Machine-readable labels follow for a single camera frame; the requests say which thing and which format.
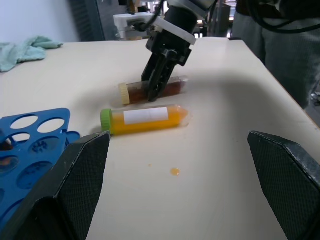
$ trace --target table surface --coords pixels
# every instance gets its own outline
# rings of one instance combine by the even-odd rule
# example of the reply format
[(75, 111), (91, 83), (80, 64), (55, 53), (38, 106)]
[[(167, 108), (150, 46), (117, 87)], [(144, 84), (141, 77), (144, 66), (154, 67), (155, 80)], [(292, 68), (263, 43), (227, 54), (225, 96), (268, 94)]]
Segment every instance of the table surface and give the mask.
[[(146, 41), (66, 43), (43, 61), (0, 74), (1, 116), (71, 111), (69, 130), (100, 130), (100, 111), (121, 107), (118, 84), (136, 82)], [(88, 240), (285, 240), (264, 197), (248, 131), (301, 144), (320, 160), (320, 132), (242, 41), (202, 38), (185, 67), (180, 104), (189, 125), (111, 139)], [(179, 176), (171, 175), (179, 168)]]

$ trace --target yellow cap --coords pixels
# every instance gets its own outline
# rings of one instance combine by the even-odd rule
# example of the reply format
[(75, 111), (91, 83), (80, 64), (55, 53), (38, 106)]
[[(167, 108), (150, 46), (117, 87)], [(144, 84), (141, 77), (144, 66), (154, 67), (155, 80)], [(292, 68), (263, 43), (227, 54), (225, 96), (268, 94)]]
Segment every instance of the yellow cap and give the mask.
[(119, 90), (121, 95), (121, 101), (123, 105), (130, 104), (129, 91), (126, 83), (119, 84)]
[(100, 113), (102, 131), (111, 132), (111, 109), (103, 109)]

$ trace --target person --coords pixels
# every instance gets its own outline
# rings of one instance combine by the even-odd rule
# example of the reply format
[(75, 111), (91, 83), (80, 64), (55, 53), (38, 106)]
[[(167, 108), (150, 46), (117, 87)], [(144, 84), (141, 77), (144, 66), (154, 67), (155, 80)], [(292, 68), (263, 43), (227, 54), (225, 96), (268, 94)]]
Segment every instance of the person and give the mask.
[[(288, 21), (271, 5), (260, 5), (258, 13), (271, 25)], [(281, 29), (302, 29), (318, 24), (320, 12)], [(320, 81), (320, 29), (297, 34), (271, 32), (250, 17), (246, 0), (237, 0), (232, 37), (246, 43), (303, 109), (309, 105), (311, 94)]]

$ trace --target tube with orange liquid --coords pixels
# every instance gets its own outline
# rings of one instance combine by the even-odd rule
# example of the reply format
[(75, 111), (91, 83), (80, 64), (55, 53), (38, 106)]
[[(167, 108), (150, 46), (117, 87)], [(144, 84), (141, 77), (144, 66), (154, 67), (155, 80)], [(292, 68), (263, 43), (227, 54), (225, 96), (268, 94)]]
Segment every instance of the tube with orange liquid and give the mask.
[(150, 107), (137, 110), (101, 111), (101, 127), (112, 135), (133, 134), (179, 127), (188, 111), (179, 105)]

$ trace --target teal cloth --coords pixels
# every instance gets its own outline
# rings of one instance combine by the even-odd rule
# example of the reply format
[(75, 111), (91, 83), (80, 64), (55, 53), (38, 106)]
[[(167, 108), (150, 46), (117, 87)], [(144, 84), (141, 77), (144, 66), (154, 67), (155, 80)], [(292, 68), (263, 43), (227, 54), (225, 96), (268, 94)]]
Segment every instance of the teal cloth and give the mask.
[(8, 72), (17, 64), (43, 60), (46, 49), (57, 49), (63, 45), (44, 36), (35, 36), (21, 44), (0, 42), (0, 72)]

